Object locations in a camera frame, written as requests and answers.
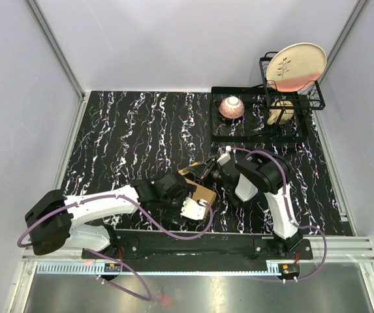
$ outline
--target cable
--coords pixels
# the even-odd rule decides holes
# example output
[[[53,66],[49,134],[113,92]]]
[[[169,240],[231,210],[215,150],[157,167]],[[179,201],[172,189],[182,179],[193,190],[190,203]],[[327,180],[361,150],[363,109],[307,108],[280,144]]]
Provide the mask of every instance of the cable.
[[[311,273],[311,274],[309,274],[309,275],[307,275],[307,276],[305,276],[305,277],[303,277],[303,278],[299,278],[298,279],[298,281],[303,281],[303,280],[307,280],[307,279],[309,279],[309,278],[311,278],[311,277],[313,277],[313,276],[315,276],[317,273],[318,273],[318,271],[320,271],[320,269],[323,267],[323,265],[324,265],[324,262],[326,261],[326,256],[327,256],[327,253],[328,253],[328,245],[327,245],[327,242],[326,242],[326,235],[324,234],[324,232],[320,229],[320,228],[318,228],[318,227],[316,227],[316,226],[313,226],[313,225],[309,225],[309,226],[300,226],[300,225],[298,225],[298,224],[296,224],[295,222],[294,222],[294,220],[292,219],[292,217],[291,217],[291,210],[290,210],[290,207],[289,207],[289,205],[288,205],[288,200],[287,200],[287,197],[289,196],[289,195],[287,195],[287,178],[286,178],[286,176],[285,176],[285,172],[284,172],[284,170],[283,170],[283,168],[281,167],[281,165],[278,163],[278,161],[276,161],[276,159],[273,157],[273,156],[271,156],[269,153],[266,153],[266,152],[264,152],[264,151],[259,151],[259,150],[254,150],[254,151],[251,151],[251,152],[249,152],[246,156],[245,156],[245,158],[247,159],[249,156],[251,156],[251,155],[262,155],[262,156],[264,156],[264,157],[267,157],[267,158],[269,158],[277,167],[278,167],[278,169],[279,169],[279,171],[280,171],[280,173],[281,173],[281,176],[282,176],[282,178],[283,178],[283,196],[284,196],[284,202],[285,202],[285,209],[286,209],[286,211],[287,211],[287,215],[288,215],[288,219],[289,219],[289,221],[290,221],[290,223],[293,225],[293,226],[295,226],[295,227],[297,227],[298,229],[301,229],[301,230],[307,230],[307,229],[310,229],[310,230],[312,230],[312,229],[315,229],[316,231],[318,231],[321,235],[322,235],[322,239],[323,239],[323,243],[324,243],[324,254],[323,254],[323,258],[322,258],[322,261],[320,262],[320,265]]]
[[[148,214],[148,212],[146,212],[145,209],[143,209],[138,203],[136,203],[134,200],[126,197],[126,196],[117,196],[116,195],[113,195],[113,194],[107,194],[107,195],[103,195],[103,196],[95,196],[95,197],[91,197],[91,198],[88,198],[88,199],[84,199],[81,201],[81,204],[85,204],[87,202],[91,202],[91,201],[96,201],[96,200],[101,200],[101,199],[107,199],[107,198],[115,198],[115,199],[119,199],[119,198],[122,198],[130,203],[132,203],[135,207],[137,207],[148,219],[150,219],[150,221],[156,226],[158,227],[161,231],[163,231],[165,234],[173,237],[173,238],[176,238],[176,239],[180,239],[180,240],[193,240],[193,239],[196,239],[196,238],[199,238],[201,237],[202,235],[204,235],[208,230],[209,228],[211,227],[212,223],[213,223],[213,209],[211,208],[211,206],[209,204],[206,203],[206,206],[210,212],[210,220],[207,224],[207,226],[204,228],[204,230],[196,235],[193,235],[193,236],[189,236],[189,237],[182,237],[182,236],[179,236],[179,235],[176,235],[174,233],[170,233],[168,230],[166,230],[165,228],[163,228],[156,220],[154,220],[152,218],[152,216],[150,216]],[[31,243],[23,243],[23,240],[24,238],[29,235],[37,226],[40,226],[44,221],[48,220],[49,218],[51,218],[52,216],[56,215],[56,214],[59,214],[63,211],[66,211],[67,209],[70,209],[71,207],[77,207],[78,206],[78,203],[77,202],[74,202],[74,203],[71,203],[71,204],[68,204],[68,205],[65,205],[64,207],[60,207],[56,210],[53,210],[52,212],[44,215],[42,218],[40,218],[39,220],[37,220],[34,224],[32,224],[29,228],[27,228],[23,233],[22,235],[18,238],[17,240],[17,246],[19,246],[20,248],[27,248],[29,246],[31,246],[32,244]],[[99,256],[100,258],[102,259],[107,259],[107,260],[111,260],[115,263],[118,263],[120,264],[120,267],[126,267],[130,272],[132,272],[136,278],[140,281],[140,283],[143,285],[143,287],[145,288],[146,292],[148,293],[148,296],[145,297],[143,295],[139,295],[138,293],[135,293],[131,290],[128,290],[124,287],[121,287],[117,284],[114,284],[113,282],[109,282],[107,280],[103,280],[103,282],[121,290],[121,291],[124,291],[126,293],[128,293],[129,295],[132,295],[133,297],[136,297],[138,299],[141,299],[141,300],[145,300],[145,301],[150,301],[152,300],[152,294],[150,292],[150,289],[148,288],[148,285],[146,285],[146,283],[144,282],[144,280],[142,279],[142,277],[134,270],[132,269],[130,266],[128,266],[126,263],[122,262],[122,261],[119,261],[119,260],[116,260],[116,259],[113,259],[109,256],[105,256],[104,254],[101,254],[97,251],[94,251],[94,250],[91,250],[91,249],[87,249],[88,251],[90,251],[90,253],[96,255],[96,256]]]
[[[113,286],[113,287],[115,287],[115,288],[117,288],[121,291],[127,292],[129,295],[132,295],[133,297],[136,297],[138,299],[145,300],[145,301],[151,301],[152,300],[152,293],[150,292],[150,289],[149,289],[148,285],[145,283],[143,278],[134,269],[132,269],[130,266],[128,266],[126,263],[124,263],[122,261],[119,261],[117,259],[113,259],[110,256],[105,256],[104,254],[101,254],[97,251],[94,251],[94,250],[91,250],[91,249],[87,249],[87,251],[90,251],[90,253],[92,253],[96,256],[99,256],[102,259],[107,259],[107,260],[110,260],[110,261],[115,262],[117,264],[120,264],[120,266],[124,266],[126,269],[128,269],[130,272],[132,272],[135,275],[135,277],[139,280],[139,282],[145,288],[146,292],[148,293],[148,296],[145,297],[144,295],[139,295],[138,293],[135,293],[131,290],[128,290],[124,287],[121,287],[121,286],[119,286],[117,284],[114,284],[113,282],[109,282],[107,280],[103,280],[103,282],[105,282],[106,284],[109,284],[109,285],[111,285],[111,286]]]
[[[171,233],[170,231],[164,229],[162,227],[162,225],[160,225],[152,216],[149,215],[149,213],[143,207],[141,207],[134,200],[132,200],[132,199],[126,197],[126,196],[123,196],[123,195],[117,196],[117,198],[124,199],[124,200],[130,202],[131,204],[133,204],[135,207],[137,207],[139,209],[140,212],[142,212],[148,218],[148,220],[151,221],[151,223],[153,225],[155,225],[156,227],[158,227],[159,230],[163,231],[168,236],[170,236],[172,238],[175,238],[175,239],[179,239],[179,240],[193,240],[193,239],[197,239],[197,238],[203,236],[209,230],[209,228],[211,227],[211,224],[213,223],[213,216],[214,216],[213,209],[210,207],[210,205],[206,204],[206,206],[208,208],[208,211],[210,212],[210,220],[208,221],[208,224],[207,224],[206,228],[204,228],[204,230],[202,230],[200,233],[198,233],[196,235],[193,235],[193,236],[188,236],[188,237],[179,236],[179,235],[176,235],[175,233]]]
[[[240,151],[245,151],[245,152],[248,152],[248,154],[251,152],[250,150],[248,149],[245,149],[245,148],[239,148],[239,147],[232,147],[232,150],[240,150]]]

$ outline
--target black wire dish rack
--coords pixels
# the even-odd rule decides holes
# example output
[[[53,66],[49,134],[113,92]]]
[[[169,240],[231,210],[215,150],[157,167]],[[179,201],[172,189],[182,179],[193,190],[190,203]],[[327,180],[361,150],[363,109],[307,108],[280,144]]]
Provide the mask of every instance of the black wire dish rack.
[[[210,104],[210,127],[213,142],[264,142],[295,143],[304,141],[309,134],[313,110],[326,106],[319,83],[308,82],[297,92],[284,93],[276,89],[275,81],[266,80],[266,69],[277,52],[267,52],[259,59],[262,84],[254,87],[212,87]],[[245,113],[239,119],[226,119],[219,106],[226,97],[242,100]],[[288,100],[292,106],[272,106],[278,100]],[[266,121],[271,110],[281,110],[277,122]],[[294,110],[292,119],[280,125],[285,110]]]

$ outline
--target aluminum frame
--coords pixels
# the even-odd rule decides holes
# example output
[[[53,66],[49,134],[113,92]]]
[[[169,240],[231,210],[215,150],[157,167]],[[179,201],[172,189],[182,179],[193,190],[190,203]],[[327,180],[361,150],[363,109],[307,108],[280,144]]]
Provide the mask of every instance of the aluminum frame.
[[[76,139],[76,135],[80,128],[82,118],[89,100],[89,93],[85,93],[78,82],[78,79],[74,75],[72,69],[70,68],[59,44],[57,43],[44,14],[42,13],[37,0],[25,0],[28,4],[29,9],[39,24],[40,29],[43,32],[46,40],[48,41],[51,49],[53,50],[59,64],[64,70],[65,75],[69,79],[72,88],[80,99],[80,105],[76,110],[72,126],[67,138],[67,144],[65,146],[61,163],[57,171],[57,175],[54,181],[53,188],[60,188],[63,176],[66,171],[67,162],[69,160],[70,154],[72,153],[72,148]],[[340,35],[338,36],[334,47],[329,55],[328,66],[326,67],[323,76],[319,79],[322,81],[324,75],[329,70],[334,59],[339,53],[341,47],[346,41],[347,37],[350,35],[352,28],[354,27],[357,19],[360,17],[362,11],[365,9],[369,0],[358,0],[352,10],[345,26],[343,27]],[[327,137],[324,134],[324,129],[322,121],[318,115],[318,112],[314,112],[315,122],[317,124],[317,129],[319,133],[320,143],[322,144],[323,151],[326,157],[326,163],[330,172],[330,177],[332,184],[334,186],[336,198],[339,203],[339,208],[341,210],[341,218],[343,221],[348,220],[351,224],[352,230],[355,234],[356,228],[353,222],[351,212],[349,211],[347,205],[347,199],[345,193],[341,187],[341,181],[339,174],[336,170],[335,161],[333,155],[330,152],[330,146],[328,144]],[[314,260],[302,261],[302,263],[308,262],[318,262],[322,258],[323,253],[323,243],[321,237],[306,236],[311,242],[313,249]],[[374,309],[374,254],[371,248],[371,244],[367,237],[344,237],[344,236],[328,236],[328,257],[326,262],[339,262],[339,263],[357,263],[362,272],[364,282],[366,284],[367,292],[373,305]],[[60,250],[50,254],[48,256],[35,256],[31,249],[26,249],[23,254],[22,261],[19,264],[20,274],[18,275],[17,281],[15,282],[16,288],[14,290],[13,297],[11,299],[10,305],[7,308],[7,312],[11,313],[23,313],[27,298],[31,289],[31,284],[35,277],[37,263],[38,261],[81,261],[81,250]]]

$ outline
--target painted plate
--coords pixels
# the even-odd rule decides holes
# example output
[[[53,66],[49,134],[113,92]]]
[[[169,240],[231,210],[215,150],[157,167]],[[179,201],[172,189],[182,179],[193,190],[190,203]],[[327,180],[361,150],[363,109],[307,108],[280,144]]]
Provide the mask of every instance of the painted plate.
[[[314,83],[326,63],[326,53],[316,44],[293,44],[273,57],[266,70],[266,80],[272,88],[291,93]]]

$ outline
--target gray wall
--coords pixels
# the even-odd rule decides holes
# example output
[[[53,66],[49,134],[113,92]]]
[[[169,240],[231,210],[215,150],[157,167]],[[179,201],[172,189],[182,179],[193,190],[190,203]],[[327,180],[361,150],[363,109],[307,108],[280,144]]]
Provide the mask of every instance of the gray wall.
[[[24,214],[52,188],[78,101],[23,0],[0,0],[0,312]]]
[[[374,1],[322,84],[320,113],[355,224],[374,249]]]
[[[267,51],[330,51],[356,0],[39,0],[85,90],[261,82]]]

